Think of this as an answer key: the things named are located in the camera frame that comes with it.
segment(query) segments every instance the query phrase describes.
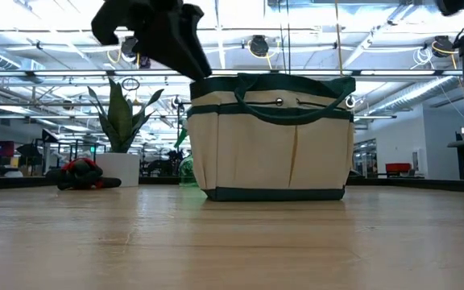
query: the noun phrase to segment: potted plant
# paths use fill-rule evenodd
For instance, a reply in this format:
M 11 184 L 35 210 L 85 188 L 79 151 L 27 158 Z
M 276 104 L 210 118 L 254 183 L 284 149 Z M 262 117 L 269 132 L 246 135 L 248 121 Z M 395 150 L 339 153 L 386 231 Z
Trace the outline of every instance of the potted plant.
M 141 127 L 148 121 L 151 114 L 146 114 L 146 108 L 159 100 L 164 91 L 156 91 L 147 104 L 143 104 L 137 114 L 133 114 L 131 100 L 122 94 L 119 83 L 110 80 L 110 104 L 105 111 L 97 94 L 89 88 L 89 95 L 96 99 L 101 128 L 109 138 L 111 150 L 97 155 L 97 165 L 103 169 L 104 177 L 114 177 L 121 180 L 122 187 L 137 186 L 139 184 L 139 156 L 127 154 Z

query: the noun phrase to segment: white planter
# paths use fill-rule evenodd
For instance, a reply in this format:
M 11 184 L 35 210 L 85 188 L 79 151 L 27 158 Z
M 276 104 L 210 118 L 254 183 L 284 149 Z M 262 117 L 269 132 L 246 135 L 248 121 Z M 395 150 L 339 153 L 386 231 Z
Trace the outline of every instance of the white planter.
M 139 185 L 139 155 L 98 154 L 96 155 L 96 164 L 103 170 L 103 177 L 119 178 L 121 187 Z

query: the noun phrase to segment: wooden table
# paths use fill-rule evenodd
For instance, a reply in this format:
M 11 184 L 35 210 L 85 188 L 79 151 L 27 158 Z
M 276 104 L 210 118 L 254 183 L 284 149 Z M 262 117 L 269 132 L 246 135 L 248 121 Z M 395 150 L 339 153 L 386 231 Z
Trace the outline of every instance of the wooden table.
M 215 203 L 195 188 L 0 191 L 3 289 L 464 289 L 464 193 Z

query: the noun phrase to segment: bag handle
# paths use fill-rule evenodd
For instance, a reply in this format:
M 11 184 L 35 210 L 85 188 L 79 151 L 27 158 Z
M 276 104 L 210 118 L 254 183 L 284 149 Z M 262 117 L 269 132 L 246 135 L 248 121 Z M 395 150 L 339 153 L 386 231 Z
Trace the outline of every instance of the bag handle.
M 355 91 L 354 79 L 352 77 L 342 77 L 335 81 L 338 81 L 340 84 L 342 84 L 343 91 L 340 92 L 340 95 L 336 101 L 333 101 L 324 109 L 313 110 L 312 112 L 302 114 L 300 116 L 274 116 L 259 112 L 254 106 L 248 105 L 244 100 L 247 91 L 255 85 L 258 79 L 258 74 L 238 74 L 238 87 L 234 91 L 234 96 L 238 101 L 238 105 L 261 121 L 283 126 L 305 125 L 324 118 L 327 114 L 330 114 L 332 111 L 334 111 L 339 106 L 339 104 L 341 104 L 341 102 L 343 102 L 343 100 L 348 97 L 350 93 Z

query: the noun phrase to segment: garden tool bag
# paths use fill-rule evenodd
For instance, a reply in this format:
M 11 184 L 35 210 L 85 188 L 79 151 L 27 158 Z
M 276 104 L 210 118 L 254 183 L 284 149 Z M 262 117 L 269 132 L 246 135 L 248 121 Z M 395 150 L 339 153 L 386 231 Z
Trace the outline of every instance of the garden tool bag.
M 339 200 L 352 164 L 355 80 L 270 73 L 191 84 L 193 172 L 214 201 Z

